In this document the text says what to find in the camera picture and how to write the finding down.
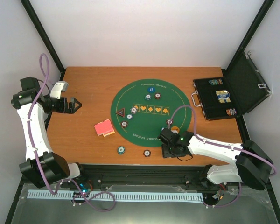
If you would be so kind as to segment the blue small blind button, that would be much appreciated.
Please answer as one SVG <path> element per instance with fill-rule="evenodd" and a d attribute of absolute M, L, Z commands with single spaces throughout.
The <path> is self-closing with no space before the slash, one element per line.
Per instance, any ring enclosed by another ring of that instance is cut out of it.
<path fill-rule="evenodd" d="M 155 87 L 150 86 L 150 87 L 148 87 L 147 91 L 148 91 L 149 93 L 154 93 L 154 92 L 155 92 Z"/>

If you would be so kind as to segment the triangular all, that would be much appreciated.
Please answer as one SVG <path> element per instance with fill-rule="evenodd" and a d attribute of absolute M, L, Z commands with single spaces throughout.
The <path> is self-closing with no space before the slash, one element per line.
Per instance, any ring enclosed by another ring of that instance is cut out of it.
<path fill-rule="evenodd" d="M 122 109 L 120 109 L 120 110 L 117 110 L 116 112 L 115 112 L 117 115 L 119 115 L 119 116 L 121 116 L 121 117 L 125 117 L 125 108 L 122 108 Z"/>

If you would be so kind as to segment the brown 100 chip top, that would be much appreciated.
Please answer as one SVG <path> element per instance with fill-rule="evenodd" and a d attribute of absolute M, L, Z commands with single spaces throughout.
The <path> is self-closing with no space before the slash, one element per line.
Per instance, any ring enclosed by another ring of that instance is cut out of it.
<path fill-rule="evenodd" d="M 154 98 L 155 99 L 160 99 L 161 98 L 161 94 L 160 93 L 155 93 Z"/>

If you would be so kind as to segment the green 50 chip top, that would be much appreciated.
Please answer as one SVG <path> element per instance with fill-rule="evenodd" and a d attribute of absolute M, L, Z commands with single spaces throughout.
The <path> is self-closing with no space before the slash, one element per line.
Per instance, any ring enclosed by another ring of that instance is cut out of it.
<path fill-rule="evenodd" d="M 146 94 L 145 95 L 145 100 L 151 100 L 151 98 L 152 98 L 151 94 Z"/>

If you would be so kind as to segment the green blue 50 chip stack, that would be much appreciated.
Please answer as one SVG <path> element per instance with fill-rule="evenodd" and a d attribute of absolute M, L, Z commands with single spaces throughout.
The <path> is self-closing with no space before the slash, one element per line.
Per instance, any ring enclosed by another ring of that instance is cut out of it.
<path fill-rule="evenodd" d="M 126 151 L 126 149 L 125 149 L 124 146 L 119 146 L 118 149 L 117 149 L 117 153 L 118 153 L 119 155 L 124 154 L 125 151 Z"/>

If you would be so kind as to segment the red backed card deck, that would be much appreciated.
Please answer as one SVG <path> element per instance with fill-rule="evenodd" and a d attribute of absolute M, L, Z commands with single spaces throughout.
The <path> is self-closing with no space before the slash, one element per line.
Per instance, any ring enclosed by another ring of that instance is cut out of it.
<path fill-rule="evenodd" d="M 99 123 L 97 123 L 97 124 L 94 126 L 95 131 L 96 131 L 96 133 L 97 133 L 98 136 L 103 135 L 103 131 L 104 131 L 103 122 L 104 122 L 104 121 L 99 122 Z"/>

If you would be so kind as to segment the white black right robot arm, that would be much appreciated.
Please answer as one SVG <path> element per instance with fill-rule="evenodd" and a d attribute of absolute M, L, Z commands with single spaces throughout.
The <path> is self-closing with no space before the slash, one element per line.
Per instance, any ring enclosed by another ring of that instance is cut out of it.
<path fill-rule="evenodd" d="M 253 141 L 243 144 L 207 139 L 193 132 L 175 133 L 163 128 L 158 136 L 162 142 L 162 156 L 184 157 L 202 155 L 226 162 L 209 165 L 202 175 L 206 185 L 239 182 L 255 190 L 264 190 L 273 169 L 273 161 Z"/>

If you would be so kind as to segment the brown 100 chip stack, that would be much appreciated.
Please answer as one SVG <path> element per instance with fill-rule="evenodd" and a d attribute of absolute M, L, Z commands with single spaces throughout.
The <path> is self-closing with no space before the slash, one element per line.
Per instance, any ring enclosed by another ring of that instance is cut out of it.
<path fill-rule="evenodd" d="M 145 157 L 150 157 L 150 156 L 151 156 L 151 151 L 150 151 L 150 150 L 145 150 L 145 151 L 143 152 L 143 155 L 144 155 Z"/>

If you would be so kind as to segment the orange big blind button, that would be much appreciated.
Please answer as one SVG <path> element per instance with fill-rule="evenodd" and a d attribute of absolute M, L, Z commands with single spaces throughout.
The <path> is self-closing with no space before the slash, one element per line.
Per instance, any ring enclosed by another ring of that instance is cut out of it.
<path fill-rule="evenodd" d="M 177 127 L 177 126 L 172 126 L 172 127 L 171 127 L 171 131 L 179 132 L 179 131 L 180 131 L 180 128 Z"/>

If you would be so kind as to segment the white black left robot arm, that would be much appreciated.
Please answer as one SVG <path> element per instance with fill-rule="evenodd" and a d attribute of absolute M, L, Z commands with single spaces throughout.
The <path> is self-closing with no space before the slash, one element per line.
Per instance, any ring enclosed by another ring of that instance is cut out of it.
<path fill-rule="evenodd" d="M 21 87 L 22 90 L 11 100 L 21 119 L 26 141 L 26 161 L 19 165 L 20 172 L 38 188 L 67 178 L 71 178 L 76 187 L 84 187 L 88 176 L 82 172 L 82 166 L 68 163 L 53 152 L 44 118 L 45 114 L 52 112 L 74 114 L 82 104 L 75 98 L 68 100 L 61 96 L 68 88 L 68 83 L 64 81 L 55 83 L 47 96 L 41 93 L 37 78 L 21 79 Z"/>

